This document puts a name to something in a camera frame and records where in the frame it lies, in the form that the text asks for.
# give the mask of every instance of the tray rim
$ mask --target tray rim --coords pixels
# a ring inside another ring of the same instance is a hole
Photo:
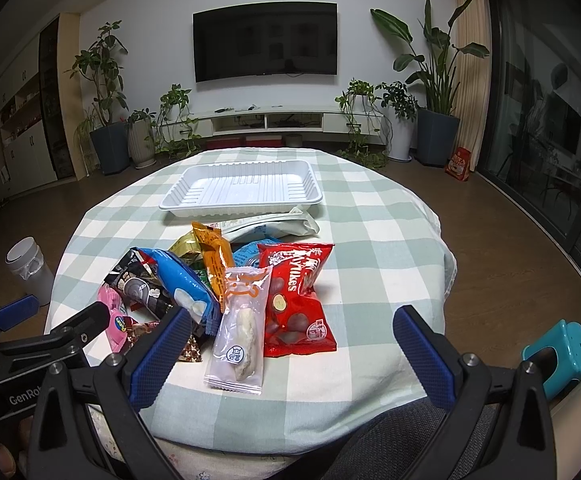
[[[173,189],[178,186],[181,180],[186,175],[186,172],[192,170],[193,168],[200,168],[200,167],[208,167],[208,166],[237,166],[240,164],[270,164],[272,162],[300,162],[305,164],[309,167],[309,174],[315,182],[315,187],[317,187],[317,191],[319,192],[318,196],[314,200],[304,200],[302,202],[288,202],[288,201],[281,201],[281,202],[258,202],[258,203],[248,203],[248,204],[227,204],[227,203],[216,203],[216,204],[209,204],[209,205],[195,205],[195,206],[187,206],[187,205],[179,205],[179,206],[165,206],[164,200],[166,197],[171,194]],[[324,198],[324,193],[322,192],[321,187],[319,187],[319,183],[317,181],[317,177],[315,177],[315,172],[313,171],[313,166],[307,160],[303,160],[301,158],[285,158],[283,160],[232,160],[226,162],[211,162],[209,164],[195,164],[193,166],[188,166],[182,174],[177,179],[177,182],[173,184],[173,186],[168,189],[166,194],[162,197],[159,202],[158,208],[161,211],[206,211],[209,209],[216,209],[221,207],[230,207],[230,208],[242,208],[242,209],[251,209],[253,207],[266,207],[266,206],[279,206],[279,205],[315,205],[320,203]]]

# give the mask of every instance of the pink snack package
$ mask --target pink snack package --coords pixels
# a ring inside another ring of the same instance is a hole
[[[106,329],[106,337],[110,343],[110,350],[119,352],[126,342],[126,324],[124,318],[126,308],[119,293],[107,283],[97,291],[97,301],[106,304],[110,312],[110,323]]]

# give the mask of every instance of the blue gripper pad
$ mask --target blue gripper pad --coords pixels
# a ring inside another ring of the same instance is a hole
[[[0,330],[2,332],[10,330],[13,326],[19,325],[24,320],[37,314],[39,309],[40,302],[32,295],[0,307]]]
[[[133,371],[128,400],[137,412],[155,402],[157,394],[188,342],[190,330],[190,315],[182,308]]]
[[[453,373],[429,340],[437,334],[410,305],[395,311],[393,334],[433,405],[449,412],[455,405],[456,384]]]

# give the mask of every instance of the curtain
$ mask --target curtain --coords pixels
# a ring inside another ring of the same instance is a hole
[[[458,6],[465,0],[457,0]],[[491,50],[491,36],[486,0],[473,0],[457,20],[456,44],[464,46],[471,41]],[[459,118],[456,147],[471,152],[471,171],[475,170],[487,120],[490,91],[490,58],[459,54],[456,80],[460,81],[453,115]]]

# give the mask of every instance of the red bag on floor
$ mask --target red bag on floor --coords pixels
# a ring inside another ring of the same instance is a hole
[[[471,152],[466,148],[458,148],[445,168],[446,173],[458,180],[468,180],[470,170]]]
[[[272,265],[264,357],[337,350],[313,289],[333,244],[259,245],[260,267]]]

